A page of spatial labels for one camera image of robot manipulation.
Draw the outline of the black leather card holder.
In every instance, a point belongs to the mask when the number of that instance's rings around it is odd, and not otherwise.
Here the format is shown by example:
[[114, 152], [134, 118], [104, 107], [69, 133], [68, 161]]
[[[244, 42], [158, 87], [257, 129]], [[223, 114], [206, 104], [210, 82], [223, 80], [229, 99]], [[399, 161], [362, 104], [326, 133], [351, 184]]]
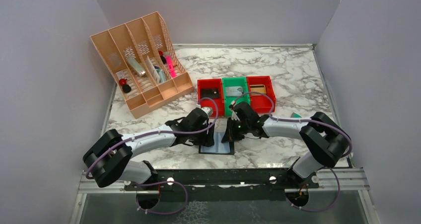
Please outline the black leather card holder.
[[224, 133], [214, 132], [214, 145], [212, 147], [199, 146], [199, 154], [220, 154], [220, 155], [234, 155], [234, 142], [223, 143], [221, 141]]

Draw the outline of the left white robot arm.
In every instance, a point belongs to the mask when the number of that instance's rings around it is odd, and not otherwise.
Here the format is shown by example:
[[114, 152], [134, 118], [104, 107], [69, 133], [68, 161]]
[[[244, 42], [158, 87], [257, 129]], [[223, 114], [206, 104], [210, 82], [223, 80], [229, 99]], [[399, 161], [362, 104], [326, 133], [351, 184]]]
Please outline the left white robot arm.
[[103, 188], [116, 181], [132, 181], [143, 189], [156, 183], [156, 172], [147, 161], [134, 162], [140, 154], [176, 145], [199, 146], [213, 143], [213, 123], [209, 122], [212, 108], [196, 107], [187, 116], [140, 133], [120, 134], [106, 131], [84, 154], [85, 177]]

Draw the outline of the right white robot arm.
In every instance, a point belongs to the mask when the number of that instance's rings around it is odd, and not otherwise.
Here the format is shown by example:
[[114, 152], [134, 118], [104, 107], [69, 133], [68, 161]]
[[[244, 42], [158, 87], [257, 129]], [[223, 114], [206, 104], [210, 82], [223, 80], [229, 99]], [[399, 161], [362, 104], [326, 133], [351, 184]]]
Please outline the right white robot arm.
[[287, 183], [294, 188], [323, 168], [333, 168], [338, 160], [351, 151], [349, 136], [325, 113], [316, 112], [309, 118], [276, 118], [271, 114], [259, 115], [250, 104], [240, 102], [233, 107], [227, 120], [223, 143], [236, 142], [252, 134], [257, 138], [283, 137], [304, 141], [308, 153], [300, 157], [287, 173]]

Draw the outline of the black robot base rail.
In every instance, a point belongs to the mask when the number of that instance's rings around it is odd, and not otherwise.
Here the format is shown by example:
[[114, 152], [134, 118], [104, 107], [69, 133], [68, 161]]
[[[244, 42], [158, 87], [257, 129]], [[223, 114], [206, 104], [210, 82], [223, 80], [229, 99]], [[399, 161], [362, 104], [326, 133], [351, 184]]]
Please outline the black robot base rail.
[[285, 192], [316, 189], [311, 177], [299, 181], [288, 168], [158, 169], [149, 187], [131, 182], [125, 191], [161, 202], [284, 201]]

